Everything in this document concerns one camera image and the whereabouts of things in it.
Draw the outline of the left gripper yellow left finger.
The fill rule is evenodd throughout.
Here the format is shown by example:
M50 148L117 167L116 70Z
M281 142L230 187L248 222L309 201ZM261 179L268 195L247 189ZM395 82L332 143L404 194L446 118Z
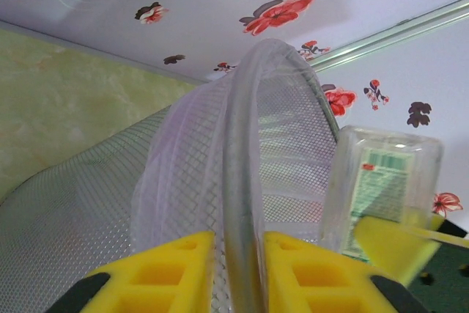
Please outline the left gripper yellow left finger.
M49 312L209 312L215 235L197 232L108 263L77 281Z

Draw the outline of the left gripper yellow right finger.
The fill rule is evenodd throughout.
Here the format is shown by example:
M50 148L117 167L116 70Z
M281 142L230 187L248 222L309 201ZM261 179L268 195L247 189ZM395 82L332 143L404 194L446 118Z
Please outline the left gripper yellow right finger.
M426 312L381 270L280 232L264 234L269 312Z

